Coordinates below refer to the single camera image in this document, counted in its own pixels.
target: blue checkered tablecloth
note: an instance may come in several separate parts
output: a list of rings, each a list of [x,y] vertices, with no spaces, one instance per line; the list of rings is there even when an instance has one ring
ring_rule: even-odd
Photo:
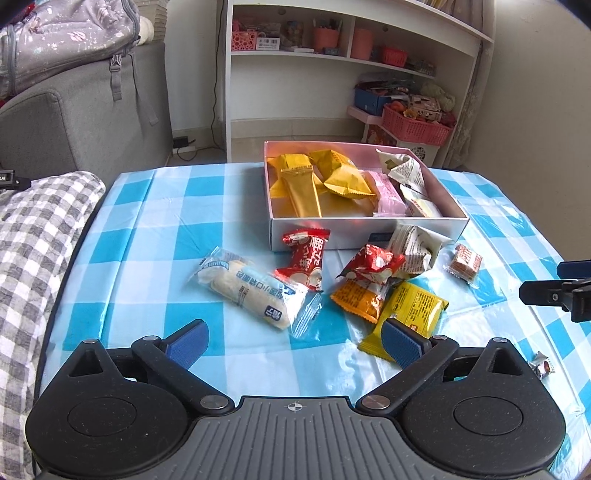
[[[414,281],[450,306],[438,333],[463,346],[503,336],[526,359],[539,350],[556,373],[544,380],[567,422],[567,439],[552,472],[573,480],[591,458],[591,323],[575,324],[551,307],[527,307],[522,281],[556,278],[554,248],[491,182],[479,175],[435,170],[469,214],[460,241],[484,257],[478,288],[442,268]],[[86,338],[129,346],[143,335],[165,337],[194,318],[209,325],[210,345],[191,368],[238,401],[242,395],[348,395],[354,403],[397,372],[360,352],[371,331],[325,295],[320,316],[303,338],[257,321],[191,279],[200,259],[220,245],[269,271],[289,253],[269,250],[262,164],[169,167],[123,174],[101,207],[67,282],[51,333],[43,385]],[[328,292],[354,251],[327,251]]]

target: pink snack wrapper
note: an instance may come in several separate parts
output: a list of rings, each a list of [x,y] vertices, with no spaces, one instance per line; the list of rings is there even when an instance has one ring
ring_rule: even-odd
[[[407,211],[406,203],[400,198],[396,188],[394,188],[394,185],[392,185],[386,174],[364,170],[361,172],[361,175],[363,175],[363,179],[368,184],[369,189],[375,193],[375,197],[371,199],[374,204],[374,216],[405,216]]]

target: white bookshelf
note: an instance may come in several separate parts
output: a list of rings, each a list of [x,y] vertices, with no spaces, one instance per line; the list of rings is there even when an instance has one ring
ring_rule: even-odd
[[[302,122],[320,125],[325,120],[347,119],[353,87],[363,73],[392,70],[419,82],[431,79],[455,95],[453,112],[459,120],[481,46],[493,43],[494,1],[484,2],[482,33],[415,0],[259,0],[255,4],[253,0],[227,0],[222,96],[228,161],[232,161],[233,122],[241,124],[237,135],[243,138],[245,131],[253,137],[289,136],[296,130],[301,134],[301,128],[280,128],[292,120],[301,126]],[[340,54],[231,51],[232,19],[240,17],[302,21],[304,46],[311,43],[313,18],[342,20]],[[401,48],[433,63],[436,75],[351,58],[356,27],[374,31],[375,44]],[[447,148],[446,144],[439,149],[434,166],[443,164]]]

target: yellow snack wrapper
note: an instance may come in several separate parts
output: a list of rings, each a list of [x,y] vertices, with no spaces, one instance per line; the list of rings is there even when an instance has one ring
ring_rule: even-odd
[[[278,157],[268,158],[267,163],[275,168],[278,177],[277,181],[269,188],[269,195],[272,199],[287,198],[290,195],[287,190],[287,185],[285,185],[285,182],[281,178],[281,170],[312,165],[312,163],[310,163],[310,157],[300,153],[285,154],[279,155]],[[328,192],[328,189],[324,186],[322,180],[318,178],[318,175],[313,173],[312,176],[314,178],[317,194],[320,195]]]
[[[376,323],[389,284],[377,284],[368,280],[347,280],[330,298],[344,311],[354,313],[368,322]]]
[[[318,150],[310,153],[312,163],[318,167],[324,186],[331,192],[348,199],[373,197],[361,172],[344,155],[334,150]]]
[[[396,315],[400,322],[425,338],[429,338],[437,326],[442,311],[448,305],[447,300],[443,300],[412,283],[402,282],[394,289],[384,305],[374,331],[361,341],[358,348],[362,352],[393,362],[394,359],[386,353],[382,346],[382,325],[384,322]]]
[[[287,185],[291,204],[298,217],[322,217],[312,175],[312,165],[281,170],[281,177]]]

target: pen holder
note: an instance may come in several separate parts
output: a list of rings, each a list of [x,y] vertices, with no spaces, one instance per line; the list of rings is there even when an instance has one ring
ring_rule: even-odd
[[[331,28],[314,29],[314,51],[321,53],[323,48],[336,48],[339,43],[339,31]]]
[[[374,47],[374,32],[364,28],[355,28],[353,33],[353,44],[351,47],[351,58],[369,60]]]

